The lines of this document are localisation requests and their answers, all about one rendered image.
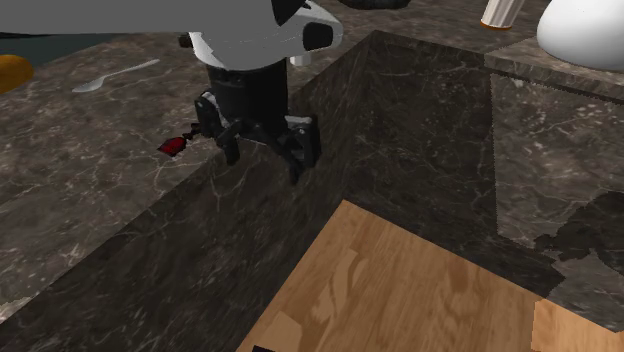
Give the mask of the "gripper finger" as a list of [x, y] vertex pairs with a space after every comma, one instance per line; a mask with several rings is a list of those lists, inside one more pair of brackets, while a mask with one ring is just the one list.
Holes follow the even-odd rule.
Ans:
[[269, 132], [257, 123], [242, 138], [268, 146], [288, 165], [289, 181], [295, 185], [306, 169], [314, 168], [322, 154], [318, 119], [315, 116], [285, 115], [286, 129]]
[[240, 159], [236, 136], [242, 130], [243, 121], [240, 118], [227, 119], [211, 91], [203, 92], [195, 99], [194, 105], [200, 133], [212, 138], [224, 152], [226, 163], [234, 165]]

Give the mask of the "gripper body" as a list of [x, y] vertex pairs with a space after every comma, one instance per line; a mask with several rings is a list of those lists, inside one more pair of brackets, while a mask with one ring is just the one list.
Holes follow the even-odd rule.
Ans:
[[285, 59], [253, 70], [226, 70], [211, 65], [206, 70], [210, 80], [207, 92], [216, 99], [216, 107], [227, 122], [251, 119], [275, 138], [289, 132], [285, 119], [288, 114]]

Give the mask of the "small red object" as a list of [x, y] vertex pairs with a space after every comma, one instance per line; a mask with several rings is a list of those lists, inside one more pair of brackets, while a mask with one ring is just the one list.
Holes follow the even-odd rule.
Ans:
[[192, 123], [189, 132], [183, 133], [181, 136], [169, 138], [164, 141], [157, 150], [169, 157], [175, 157], [187, 147], [195, 135], [201, 132], [199, 123]]

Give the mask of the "orange round object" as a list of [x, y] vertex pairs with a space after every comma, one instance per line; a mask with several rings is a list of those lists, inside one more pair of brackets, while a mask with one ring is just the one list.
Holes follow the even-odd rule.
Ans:
[[0, 55], [0, 94], [19, 87], [33, 75], [34, 68], [27, 59], [17, 55]]

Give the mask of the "large white round object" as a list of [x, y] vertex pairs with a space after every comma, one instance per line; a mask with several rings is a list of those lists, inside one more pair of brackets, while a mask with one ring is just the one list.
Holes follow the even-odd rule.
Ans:
[[624, 71], [624, 0], [552, 0], [539, 20], [537, 41], [565, 62]]

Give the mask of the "black round object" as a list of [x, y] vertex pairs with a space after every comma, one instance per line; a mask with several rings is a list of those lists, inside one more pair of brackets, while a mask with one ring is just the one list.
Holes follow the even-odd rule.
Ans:
[[397, 10], [405, 8], [412, 0], [338, 0], [357, 10]]

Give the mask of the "silver spoon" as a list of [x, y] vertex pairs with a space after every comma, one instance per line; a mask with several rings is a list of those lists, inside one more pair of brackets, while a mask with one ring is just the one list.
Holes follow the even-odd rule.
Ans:
[[101, 88], [103, 86], [105, 80], [107, 78], [109, 78], [109, 77], [113, 77], [113, 76], [116, 76], [116, 75], [119, 75], [119, 74], [123, 74], [123, 73], [126, 73], [126, 72], [132, 72], [132, 71], [140, 70], [140, 69], [143, 69], [143, 68], [155, 65], [155, 64], [157, 64], [159, 62], [160, 62], [160, 59], [153, 59], [153, 60], [141, 63], [139, 65], [135, 65], [135, 66], [132, 66], [132, 67], [128, 67], [128, 68], [122, 69], [122, 70], [117, 71], [117, 72], [112, 72], [112, 73], [108, 73], [108, 74], [102, 75], [102, 76], [100, 76], [100, 77], [98, 77], [98, 78], [96, 78], [96, 79], [94, 79], [94, 80], [92, 80], [90, 82], [84, 83], [84, 84], [82, 84], [80, 86], [77, 86], [77, 87], [73, 88], [72, 89], [72, 93], [87, 93], [87, 92], [92, 92], [92, 91], [98, 90], [99, 88]]

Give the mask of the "white ribbed cup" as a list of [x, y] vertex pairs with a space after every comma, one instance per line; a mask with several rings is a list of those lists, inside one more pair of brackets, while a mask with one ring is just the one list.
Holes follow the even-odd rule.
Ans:
[[509, 30], [525, 0], [488, 0], [480, 24], [489, 29]]

